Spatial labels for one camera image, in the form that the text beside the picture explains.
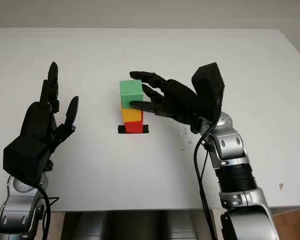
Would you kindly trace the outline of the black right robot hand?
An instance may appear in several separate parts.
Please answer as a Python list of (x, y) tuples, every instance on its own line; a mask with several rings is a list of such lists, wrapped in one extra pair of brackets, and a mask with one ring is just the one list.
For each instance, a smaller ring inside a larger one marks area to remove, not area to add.
[(154, 72), (131, 71), (129, 75), (142, 82), (142, 90), (150, 98), (130, 101), (130, 107), (189, 125), (194, 134), (200, 132), (198, 97), (190, 88)]

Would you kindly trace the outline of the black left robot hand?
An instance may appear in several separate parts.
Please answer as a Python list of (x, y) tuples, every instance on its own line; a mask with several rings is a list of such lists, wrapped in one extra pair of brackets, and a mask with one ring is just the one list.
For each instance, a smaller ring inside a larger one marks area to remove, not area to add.
[(52, 170), (51, 154), (76, 129), (74, 122), (78, 112), (79, 97), (72, 98), (65, 115), (65, 122), (57, 126), (55, 114), (60, 110), (58, 95), (58, 65), (53, 61), (47, 79), (43, 81), (40, 99), (27, 109), (20, 131), (21, 136), (27, 136), (44, 147), (43, 153), (39, 153), (39, 149), (35, 148), (35, 161), (40, 172)]

